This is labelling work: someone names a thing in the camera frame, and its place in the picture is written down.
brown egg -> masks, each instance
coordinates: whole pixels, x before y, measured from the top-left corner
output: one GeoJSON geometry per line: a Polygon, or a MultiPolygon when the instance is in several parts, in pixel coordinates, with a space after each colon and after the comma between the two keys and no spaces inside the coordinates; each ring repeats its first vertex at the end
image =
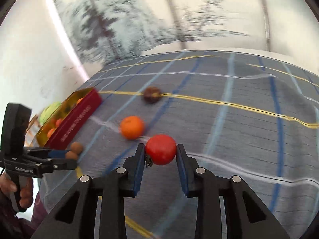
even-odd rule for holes
{"type": "Polygon", "coordinates": [[[161,99],[161,90],[155,86],[149,86],[143,92],[143,99],[147,103],[156,103],[161,99]]]}
{"type": "Polygon", "coordinates": [[[70,150],[79,155],[83,152],[83,145],[80,142],[74,142],[71,144],[70,150]]]}
{"type": "Polygon", "coordinates": [[[72,152],[72,151],[69,151],[69,152],[67,152],[67,153],[65,154],[65,158],[66,158],[66,159],[78,160],[78,159],[79,159],[79,156],[78,156],[76,153],[74,153],[74,152],[72,152]]]}

gray tablecloth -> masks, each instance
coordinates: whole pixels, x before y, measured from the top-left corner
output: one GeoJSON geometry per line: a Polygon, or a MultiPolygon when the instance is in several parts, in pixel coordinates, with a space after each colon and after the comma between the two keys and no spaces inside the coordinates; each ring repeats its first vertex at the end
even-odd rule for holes
{"type": "MultiPolygon", "coordinates": [[[[103,103],[74,139],[85,146],[79,166],[101,176],[132,156],[138,142],[165,133],[215,175],[240,175],[299,238],[318,211],[318,83],[296,66],[242,53],[186,51],[112,63],[82,86],[95,86],[103,103]],[[149,85],[171,95],[147,105],[139,93],[149,85]],[[118,133],[130,115],[143,118],[147,137],[127,141],[118,133]]],[[[75,171],[45,175],[39,191],[48,211],[76,180],[75,171]]],[[[154,237],[194,237],[197,202],[183,196],[175,161],[146,169],[138,196],[124,202],[125,214],[154,237]]],[[[127,234],[143,238],[129,226],[127,234]]]]}

tomato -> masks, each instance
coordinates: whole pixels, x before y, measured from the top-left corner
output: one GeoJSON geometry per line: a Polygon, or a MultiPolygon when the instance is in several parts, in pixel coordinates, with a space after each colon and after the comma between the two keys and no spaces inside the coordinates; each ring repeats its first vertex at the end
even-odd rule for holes
{"type": "Polygon", "coordinates": [[[164,134],[155,135],[147,141],[145,151],[154,164],[165,165],[175,158],[177,151],[176,142],[170,136],[164,134]]]}

human hand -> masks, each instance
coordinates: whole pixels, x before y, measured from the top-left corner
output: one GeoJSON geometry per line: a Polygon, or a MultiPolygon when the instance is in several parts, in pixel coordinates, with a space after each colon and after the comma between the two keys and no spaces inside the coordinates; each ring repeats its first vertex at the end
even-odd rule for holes
{"type": "MultiPolygon", "coordinates": [[[[7,174],[4,172],[0,176],[0,190],[2,193],[7,196],[8,198],[10,197],[11,192],[16,192],[17,191],[17,186],[13,181],[11,181],[8,177],[7,174]]],[[[24,188],[20,189],[20,206],[22,208],[29,208],[31,207],[33,203],[33,180],[32,178],[27,178],[27,185],[24,188]]]]}

white light strip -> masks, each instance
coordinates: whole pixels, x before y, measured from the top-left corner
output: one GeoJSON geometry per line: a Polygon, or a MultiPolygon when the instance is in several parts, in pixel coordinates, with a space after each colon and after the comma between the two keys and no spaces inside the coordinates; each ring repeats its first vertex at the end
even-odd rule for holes
{"type": "Polygon", "coordinates": [[[65,51],[67,52],[71,62],[75,66],[77,72],[79,73],[83,81],[86,82],[87,80],[89,80],[89,76],[87,72],[85,71],[83,65],[81,64],[81,61],[79,60],[77,54],[75,53],[74,48],[71,44],[71,41],[69,40],[68,35],[65,32],[62,21],[55,7],[54,1],[53,0],[45,0],[45,1],[46,1],[49,15],[52,19],[53,25],[55,26],[55,29],[60,38],[60,41],[65,48],[65,51]]]}

